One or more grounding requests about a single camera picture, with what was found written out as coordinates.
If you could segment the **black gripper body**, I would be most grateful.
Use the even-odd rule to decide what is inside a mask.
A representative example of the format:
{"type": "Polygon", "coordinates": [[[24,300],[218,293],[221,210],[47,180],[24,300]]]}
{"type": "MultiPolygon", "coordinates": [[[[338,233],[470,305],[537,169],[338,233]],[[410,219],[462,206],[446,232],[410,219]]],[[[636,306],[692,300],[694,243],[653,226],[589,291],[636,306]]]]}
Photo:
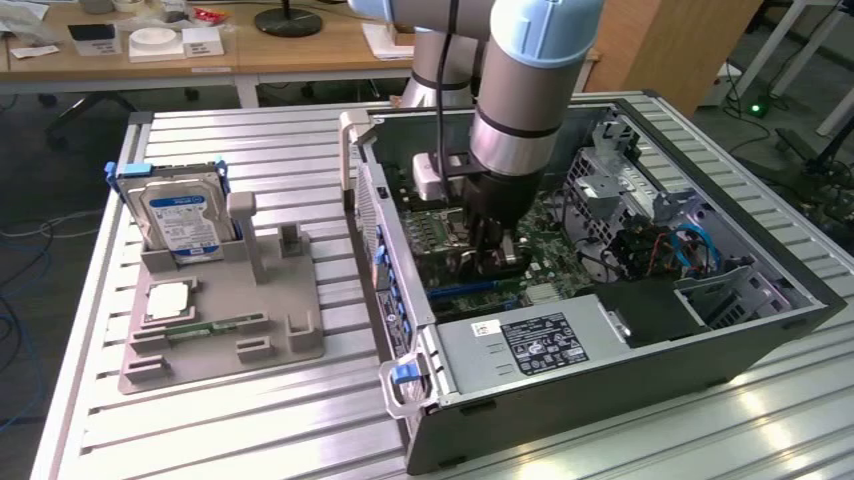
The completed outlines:
{"type": "Polygon", "coordinates": [[[463,210],[467,227],[481,225],[517,228],[534,204],[542,182],[542,173],[507,176],[491,171],[469,176],[463,186],[463,210]]]}

